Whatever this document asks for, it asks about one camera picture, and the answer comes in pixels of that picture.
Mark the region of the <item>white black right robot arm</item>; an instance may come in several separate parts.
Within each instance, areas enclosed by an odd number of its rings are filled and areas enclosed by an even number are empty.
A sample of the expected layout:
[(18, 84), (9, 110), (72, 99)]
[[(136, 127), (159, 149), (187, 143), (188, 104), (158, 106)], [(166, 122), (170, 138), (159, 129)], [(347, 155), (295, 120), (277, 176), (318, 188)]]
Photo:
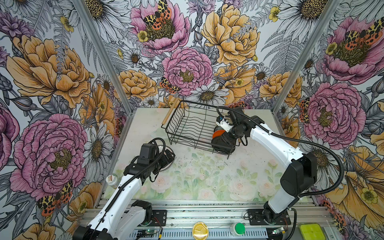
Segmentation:
[(264, 205), (264, 219), (272, 222), (298, 202), (304, 196), (304, 191), (315, 183), (317, 158), (291, 146), (257, 116), (231, 113), (230, 119), (231, 122), (225, 117), (217, 117), (216, 122), (226, 131), (223, 137), (227, 142), (242, 137), (251, 138), (268, 150), (285, 169), (280, 178), (281, 188)]

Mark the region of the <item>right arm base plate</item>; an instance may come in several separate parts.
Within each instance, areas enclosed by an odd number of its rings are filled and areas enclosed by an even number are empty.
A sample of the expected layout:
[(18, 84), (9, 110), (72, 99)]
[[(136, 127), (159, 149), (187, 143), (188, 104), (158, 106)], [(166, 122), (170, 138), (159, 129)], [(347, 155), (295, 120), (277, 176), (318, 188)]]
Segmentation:
[(248, 209), (243, 218), (249, 221), (251, 226), (289, 226), (292, 224), (287, 210), (275, 214), (264, 209)]

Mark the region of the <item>black wire dish rack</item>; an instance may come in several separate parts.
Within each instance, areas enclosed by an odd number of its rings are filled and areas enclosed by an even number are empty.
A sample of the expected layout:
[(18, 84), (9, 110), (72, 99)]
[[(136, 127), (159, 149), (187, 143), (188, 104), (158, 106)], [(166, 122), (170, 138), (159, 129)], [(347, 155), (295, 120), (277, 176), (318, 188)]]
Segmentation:
[[(217, 153), (212, 148), (211, 141), (214, 132), (222, 130), (216, 124), (219, 117), (215, 106), (176, 98), (162, 122), (162, 128), (165, 129), (171, 144)], [(237, 140), (234, 145), (239, 147), (241, 144), (240, 140)]]

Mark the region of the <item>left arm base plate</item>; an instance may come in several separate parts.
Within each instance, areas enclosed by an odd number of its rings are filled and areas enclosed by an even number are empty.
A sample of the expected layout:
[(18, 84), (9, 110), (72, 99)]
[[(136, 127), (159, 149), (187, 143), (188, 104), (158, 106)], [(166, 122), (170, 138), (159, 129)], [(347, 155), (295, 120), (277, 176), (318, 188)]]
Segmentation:
[(165, 227), (167, 222), (167, 210), (153, 210), (153, 215), (148, 222), (142, 224), (142, 227)]

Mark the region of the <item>white plate orange pattern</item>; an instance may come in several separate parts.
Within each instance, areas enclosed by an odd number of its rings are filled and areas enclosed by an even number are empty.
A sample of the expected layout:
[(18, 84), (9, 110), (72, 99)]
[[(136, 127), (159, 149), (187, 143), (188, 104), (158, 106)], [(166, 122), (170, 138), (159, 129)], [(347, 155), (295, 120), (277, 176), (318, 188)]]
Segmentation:
[(161, 171), (165, 171), (168, 168), (170, 168), (175, 160), (175, 153), (170, 147), (166, 147), (164, 154), (161, 158), (161, 164), (162, 164), (162, 169)]

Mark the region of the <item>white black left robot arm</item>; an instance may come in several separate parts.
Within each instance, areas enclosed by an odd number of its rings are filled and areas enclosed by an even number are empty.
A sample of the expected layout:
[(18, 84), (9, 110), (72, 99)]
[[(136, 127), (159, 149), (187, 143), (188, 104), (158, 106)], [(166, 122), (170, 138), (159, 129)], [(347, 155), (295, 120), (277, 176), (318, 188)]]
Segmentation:
[(106, 205), (86, 227), (78, 227), (74, 240), (125, 240), (139, 225), (152, 219), (152, 204), (146, 201), (130, 203), (151, 174), (157, 175), (171, 165), (175, 153), (162, 150), (141, 150), (126, 166), (124, 175)]

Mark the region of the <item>black small plate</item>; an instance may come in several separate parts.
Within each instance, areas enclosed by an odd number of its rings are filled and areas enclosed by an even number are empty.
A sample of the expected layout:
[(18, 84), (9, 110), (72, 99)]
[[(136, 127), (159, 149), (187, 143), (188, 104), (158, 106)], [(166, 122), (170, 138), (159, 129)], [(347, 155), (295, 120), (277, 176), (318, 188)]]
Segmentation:
[(221, 136), (213, 138), (211, 141), (211, 145), (214, 151), (224, 155), (230, 155), (236, 149), (236, 145), (225, 142)]

